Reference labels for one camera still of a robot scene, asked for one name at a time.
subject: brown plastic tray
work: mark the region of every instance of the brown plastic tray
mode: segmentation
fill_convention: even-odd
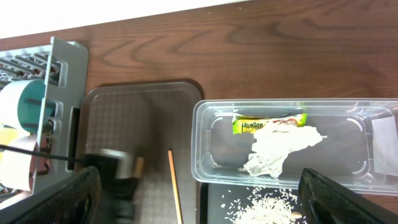
[[[81,107],[77,157],[114,149],[144,153],[135,194],[137,223],[177,223],[167,150],[173,149],[183,220],[196,223],[199,191],[191,175],[192,112],[201,100],[187,82],[97,88]]]

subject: wooden table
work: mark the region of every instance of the wooden table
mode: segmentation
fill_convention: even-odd
[[[250,1],[1,39],[0,50],[78,41],[87,91],[188,79],[206,99],[397,98],[397,15],[388,0]],[[365,197],[398,213],[398,197]]]

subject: yellow green wrapper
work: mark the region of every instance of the yellow green wrapper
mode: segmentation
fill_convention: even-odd
[[[252,133],[256,132],[258,129],[263,128],[269,122],[288,122],[293,121],[298,127],[302,127],[305,125],[305,121],[307,120],[308,114],[296,114],[292,116],[286,116],[283,118],[253,118],[248,116],[235,116],[235,120],[233,121],[233,133],[241,134],[241,133]]]

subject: dish rack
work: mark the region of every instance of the dish rack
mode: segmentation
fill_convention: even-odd
[[[88,50],[77,42],[65,42],[55,37],[50,43],[0,52],[0,90],[9,82],[44,79],[37,145],[41,145],[45,126],[51,122],[52,131],[45,134],[51,141],[50,153],[74,156],[80,106],[85,96]],[[53,117],[45,117],[46,103],[56,105]],[[48,174],[37,175],[38,164],[34,172],[33,194],[73,172],[73,164],[52,159]]]

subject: clear plastic container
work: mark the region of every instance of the clear plastic container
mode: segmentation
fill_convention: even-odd
[[[281,117],[308,113],[320,143],[290,153],[278,179],[239,171],[253,134],[233,134],[234,113]],[[398,100],[227,100],[199,102],[193,112],[192,175],[200,182],[297,189],[304,168],[362,194],[398,195]]]

